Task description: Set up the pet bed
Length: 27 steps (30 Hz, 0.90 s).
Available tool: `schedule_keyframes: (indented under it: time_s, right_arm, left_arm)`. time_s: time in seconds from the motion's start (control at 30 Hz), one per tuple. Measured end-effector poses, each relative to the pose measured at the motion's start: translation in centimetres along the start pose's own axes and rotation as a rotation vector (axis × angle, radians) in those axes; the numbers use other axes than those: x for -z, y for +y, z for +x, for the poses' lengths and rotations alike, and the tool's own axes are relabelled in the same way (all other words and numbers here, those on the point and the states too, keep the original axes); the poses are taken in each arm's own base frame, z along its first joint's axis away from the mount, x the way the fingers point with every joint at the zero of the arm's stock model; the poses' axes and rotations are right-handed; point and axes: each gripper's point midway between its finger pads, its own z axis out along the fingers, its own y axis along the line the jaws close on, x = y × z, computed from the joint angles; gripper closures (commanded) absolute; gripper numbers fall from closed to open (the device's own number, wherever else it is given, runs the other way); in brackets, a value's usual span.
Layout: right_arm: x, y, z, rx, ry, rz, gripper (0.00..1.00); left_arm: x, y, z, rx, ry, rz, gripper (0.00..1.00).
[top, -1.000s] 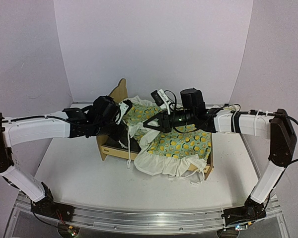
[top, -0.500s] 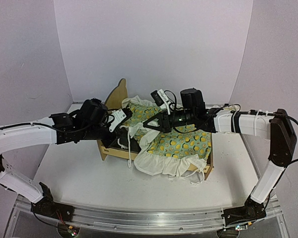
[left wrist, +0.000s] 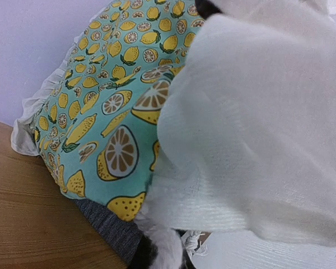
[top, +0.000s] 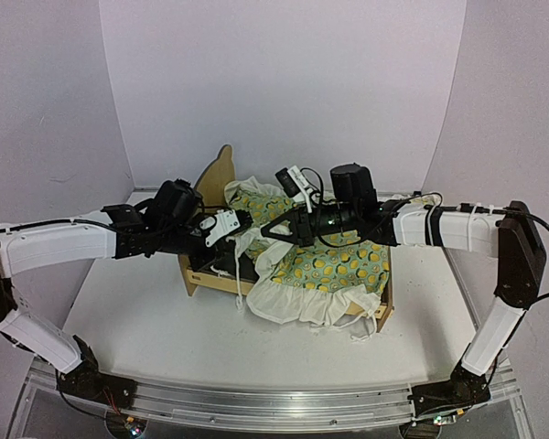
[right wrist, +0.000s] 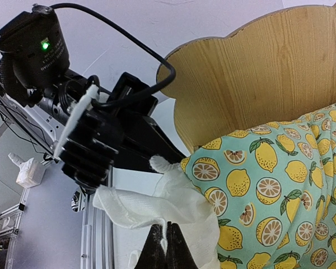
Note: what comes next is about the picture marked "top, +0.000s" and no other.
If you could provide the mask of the lemon print ruffled mattress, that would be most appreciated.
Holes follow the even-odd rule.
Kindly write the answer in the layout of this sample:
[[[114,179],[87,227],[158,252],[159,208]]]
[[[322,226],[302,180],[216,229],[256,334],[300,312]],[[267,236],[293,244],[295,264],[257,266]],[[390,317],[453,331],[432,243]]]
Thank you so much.
[[[235,259],[236,306],[282,325],[309,323],[342,329],[360,325],[354,340],[380,331],[382,295],[390,284],[387,247],[360,243],[353,231],[332,233],[306,248],[263,237],[260,227],[290,210],[283,190],[255,177],[234,180],[224,189],[230,208],[249,212],[253,224],[231,238]]]

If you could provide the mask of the wooden pet bed frame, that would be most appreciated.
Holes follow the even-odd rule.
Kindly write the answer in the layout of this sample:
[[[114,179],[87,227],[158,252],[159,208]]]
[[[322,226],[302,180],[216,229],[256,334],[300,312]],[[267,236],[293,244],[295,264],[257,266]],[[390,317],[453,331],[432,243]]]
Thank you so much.
[[[194,187],[208,204],[211,202],[220,203],[225,201],[224,189],[226,185],[235,178],[233,149],[231,145],[224,145],[217,157],[201,173]],[[178,256],[178,265],[189,297],[192,297],[200,287],[237,294],[235,277],[229,275],[229,273],[223,275],[207,270],[195,272],[191,268],[188,256]],[[381,332],[386,322],[392,316],[393,311],[393,281],[389,277],[382,289],[380,305],[373,315],[377,333]]]

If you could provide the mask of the small lemon print pillow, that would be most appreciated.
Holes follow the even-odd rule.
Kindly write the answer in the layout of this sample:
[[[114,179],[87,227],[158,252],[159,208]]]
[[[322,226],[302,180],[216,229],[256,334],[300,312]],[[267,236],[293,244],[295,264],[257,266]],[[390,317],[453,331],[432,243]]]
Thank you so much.
[[[405,203],[417,203],[422,205],[441,206],[443,196],[437,191],[427,193],[415,192],[413,195],[406,197],[405,195],[393,195],[393,199]]]

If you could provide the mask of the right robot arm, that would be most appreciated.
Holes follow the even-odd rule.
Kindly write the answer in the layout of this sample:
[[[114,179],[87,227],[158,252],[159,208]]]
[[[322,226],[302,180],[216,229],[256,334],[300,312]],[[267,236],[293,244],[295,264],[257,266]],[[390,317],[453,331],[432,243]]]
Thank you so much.
[[[330,171],[333,199],[310,188],[301,169],[277,172],[284,192],[297,206],[262,227],[265,238],[306,247],[325,237],[354,231],[362,241],[397,247],[426,245],[475,252],[498,261],[494,299],[460,360],[460,368],[480,377],[508,344],[525,313],[549,298],[540,288],[546,250],[538,232],[549,224],[533,215],[521,201],[496,208],[461,203],[423,205],[420,196],[377,198],[365,166],[346,164]]]

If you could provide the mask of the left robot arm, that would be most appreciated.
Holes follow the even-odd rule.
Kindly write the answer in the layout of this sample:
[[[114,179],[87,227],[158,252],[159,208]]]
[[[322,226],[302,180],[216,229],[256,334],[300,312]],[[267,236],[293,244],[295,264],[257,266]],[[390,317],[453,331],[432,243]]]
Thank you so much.
[[[214,258],[219,241],[241,230],[242,213],[205,204],[189,182],[163,183],[135,205],[105,206],[85,215],[0,224],[0,333],[21,343],[58,372],[97,369],[89,347],[35,316],[14,291],[14,275],[43,266],[96,259],[121,260],[157,252]]]

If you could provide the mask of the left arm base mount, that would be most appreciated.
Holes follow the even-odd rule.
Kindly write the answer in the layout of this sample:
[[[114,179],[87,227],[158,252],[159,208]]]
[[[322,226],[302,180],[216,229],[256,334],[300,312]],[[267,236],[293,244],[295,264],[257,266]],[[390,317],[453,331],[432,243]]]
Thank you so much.
[[[58,390],[64,395],[106,404],[118,415],[122,409],[130,409],[136,381],[101,372],[92,349],[78,336],[73,339],[79,347],[81,362],[69,373],[57,375]]]

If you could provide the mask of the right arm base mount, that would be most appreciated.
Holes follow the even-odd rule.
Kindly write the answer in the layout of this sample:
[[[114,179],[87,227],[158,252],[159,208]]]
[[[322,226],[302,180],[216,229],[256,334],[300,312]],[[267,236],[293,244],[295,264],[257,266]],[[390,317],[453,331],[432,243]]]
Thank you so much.
[[[407,399],[413,403],[414,418],[449,415],[490,400],[490,382],[485,373],[476,375],[459,361],[447,380],[415,385]]]

